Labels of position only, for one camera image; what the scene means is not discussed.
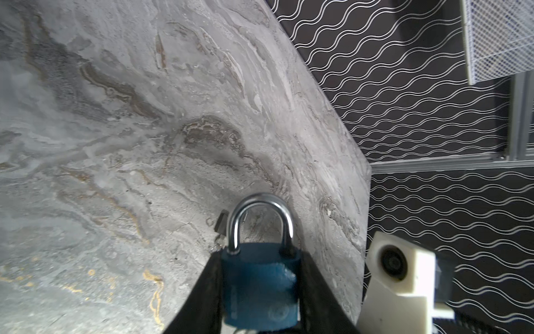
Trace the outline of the black padlock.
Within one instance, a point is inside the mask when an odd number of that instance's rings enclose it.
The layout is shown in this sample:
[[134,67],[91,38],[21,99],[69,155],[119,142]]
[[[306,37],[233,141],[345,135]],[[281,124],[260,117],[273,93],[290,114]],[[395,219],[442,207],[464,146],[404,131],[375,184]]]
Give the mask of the black padlock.
[[214,231],[224,237],[227,236],[228,218],[229,212],[227,210],[222,210],[214,226]]

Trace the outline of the blue padlock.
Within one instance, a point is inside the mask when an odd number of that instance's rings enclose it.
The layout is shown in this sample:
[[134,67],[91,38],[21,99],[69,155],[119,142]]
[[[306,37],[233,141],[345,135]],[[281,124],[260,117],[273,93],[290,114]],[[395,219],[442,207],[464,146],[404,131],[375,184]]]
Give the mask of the blue padlock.
[[[240,225],[249,209],[270,207],[282,223],[278,243],[241,243]],[[298,323],[300,250],[293,244],[293,214],[271,193],[244,198],[229,216],[222,251],[225,324],[257,332],[283,331]]]

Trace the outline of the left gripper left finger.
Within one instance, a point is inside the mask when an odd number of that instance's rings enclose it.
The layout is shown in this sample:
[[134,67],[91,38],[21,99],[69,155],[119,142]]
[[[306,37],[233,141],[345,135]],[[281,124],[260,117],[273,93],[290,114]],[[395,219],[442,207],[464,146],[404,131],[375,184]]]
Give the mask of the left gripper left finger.
[[212,253],[190,295],[164,333],[220,334],[223,308],[221,251]]

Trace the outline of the silver key with ring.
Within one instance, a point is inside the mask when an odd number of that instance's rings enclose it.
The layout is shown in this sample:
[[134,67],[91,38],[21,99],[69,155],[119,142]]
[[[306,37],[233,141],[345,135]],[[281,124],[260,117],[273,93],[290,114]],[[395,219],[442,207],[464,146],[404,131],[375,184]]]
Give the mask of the silver key with ring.
[[214,245],[212,247],[213,252],[221,251],[227,245],[226,237],[223,235],[217,235],[214,239]]

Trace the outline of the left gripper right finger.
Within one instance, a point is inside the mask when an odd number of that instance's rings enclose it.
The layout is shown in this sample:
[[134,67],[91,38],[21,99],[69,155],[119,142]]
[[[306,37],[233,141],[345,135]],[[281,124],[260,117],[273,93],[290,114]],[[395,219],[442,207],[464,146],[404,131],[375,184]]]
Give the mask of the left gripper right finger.
[[300,255],[298,297],[302,333],[359,332],[306,251]]

